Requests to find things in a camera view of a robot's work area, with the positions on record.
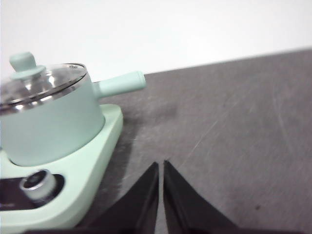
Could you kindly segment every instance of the white wall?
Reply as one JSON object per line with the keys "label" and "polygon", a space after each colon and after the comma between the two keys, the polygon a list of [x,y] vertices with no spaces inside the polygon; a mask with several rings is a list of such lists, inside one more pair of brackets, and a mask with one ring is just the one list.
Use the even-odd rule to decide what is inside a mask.
{"label": "white wall", "polygon": [[2,81],[22,51],[97,81],[307,46],[311,0],[1,0]]}

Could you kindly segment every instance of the lid knob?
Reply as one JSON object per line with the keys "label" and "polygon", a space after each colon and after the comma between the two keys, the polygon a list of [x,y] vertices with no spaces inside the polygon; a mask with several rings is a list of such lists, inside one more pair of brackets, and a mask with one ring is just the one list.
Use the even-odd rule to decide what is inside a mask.
{"label": "lid knob", "polygon": [[45,70],[45,66],[36,65],[35,58],[30,52],[24,52],[10,57],[10,64],[16,71],[12,79],[29,78],[35,74],[39,74]]}

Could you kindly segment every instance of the pot body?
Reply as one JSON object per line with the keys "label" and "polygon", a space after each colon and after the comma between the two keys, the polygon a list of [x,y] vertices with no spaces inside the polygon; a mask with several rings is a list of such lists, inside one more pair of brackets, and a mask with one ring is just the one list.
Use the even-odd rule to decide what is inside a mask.
{"label": "pot body", "polygon": [[87,80],[63,97],[33,109],[0,116],[1,146],[19,166],[64,157],[92,140],[105,119]]}

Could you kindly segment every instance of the stainless steel rim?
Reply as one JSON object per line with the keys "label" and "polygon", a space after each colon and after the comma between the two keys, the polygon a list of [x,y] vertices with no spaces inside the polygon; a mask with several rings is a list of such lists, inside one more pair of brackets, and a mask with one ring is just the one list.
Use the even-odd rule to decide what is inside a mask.
{"label": "stainless steel rim", "polygon": [[[85,68],[85,66],[83,64],[79,64],[79,63],[70,63],[70,64],[81,65]],[[44,93],[44,94],[38,95],[34,98],[29,98],[29,99],[23,100],[21,102],[16,102],[13,104],[0,105],[0,116],[23,112],[23,111],[44,105],[48,102],[54,101],[58,98],[61,98],[65,95],[71,93],[72,91],[75,91],[77,88],[79,88],[86,81],[90,81],[90,77],[88,75],[88,72],[86,72],[86,74],[84,76],[82,76],[80,79],[77,79],[75,82],[69,84],[69,86],[67,85],[63,89],[61,89],[55,93],[53,93],[53,92]]]}

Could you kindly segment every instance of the glass lid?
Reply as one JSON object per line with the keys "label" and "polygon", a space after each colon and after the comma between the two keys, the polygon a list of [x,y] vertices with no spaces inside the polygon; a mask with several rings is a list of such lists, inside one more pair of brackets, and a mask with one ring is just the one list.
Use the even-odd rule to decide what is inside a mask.
{"label": "glass lid", "polygon": [[75,63],[36,66],[29,52],[11,56],[10,63],[16,72],[0,86],[1,106],[44,98],[75,84],[87,73],[82,64]]}

